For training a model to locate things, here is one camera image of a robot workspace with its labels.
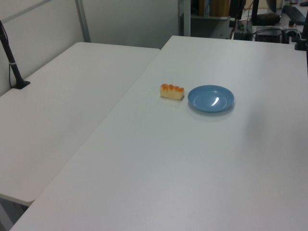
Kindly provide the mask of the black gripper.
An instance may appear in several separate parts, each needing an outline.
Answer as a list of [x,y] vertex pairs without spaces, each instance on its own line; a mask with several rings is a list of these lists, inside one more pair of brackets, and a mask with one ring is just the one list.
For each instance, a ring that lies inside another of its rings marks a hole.
[[[234,18],[230,19],[230,27],[236,27],[236,19],[241,19],[243,14],[243,9],[245,6],[245,0],[230,0],[229,6],[229,17]],[[241,20],[237,21],[238,27],[243,27]]]

